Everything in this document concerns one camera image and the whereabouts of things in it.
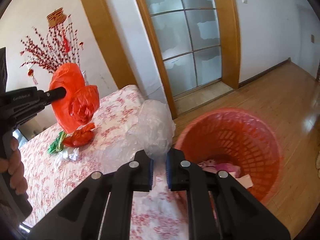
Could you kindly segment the person's left hand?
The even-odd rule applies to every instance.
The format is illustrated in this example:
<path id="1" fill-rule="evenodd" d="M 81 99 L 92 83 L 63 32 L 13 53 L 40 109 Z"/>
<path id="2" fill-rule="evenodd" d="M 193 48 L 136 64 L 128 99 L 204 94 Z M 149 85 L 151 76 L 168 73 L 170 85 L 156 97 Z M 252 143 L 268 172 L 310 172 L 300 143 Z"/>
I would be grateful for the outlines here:
<path id="1" fill-rule="evenodd" d="M 1 173 L 8 172 L 10 175 L 10 187 L 17 195 L 26 193 L 28 188 L 27 180 L 24 177 L 24 165 L 21 161 L 21 153 L 18 149 L 18 140 L 11 138 L 11 157 L 9 159 L 1 158 Z"/>

